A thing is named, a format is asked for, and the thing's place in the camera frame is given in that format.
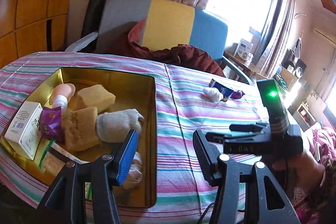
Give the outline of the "person's right hand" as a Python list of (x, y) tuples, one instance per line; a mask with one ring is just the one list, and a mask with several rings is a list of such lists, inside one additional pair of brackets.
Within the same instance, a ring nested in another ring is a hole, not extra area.
[(318, 163), (307, 150), (288, 160), (279, 160), (272, 164), (275, 170), (284, 170), (286, 166), (295, 170), (295, 184), (305, 191), (319, 186), (325, 173), (324, 165)]

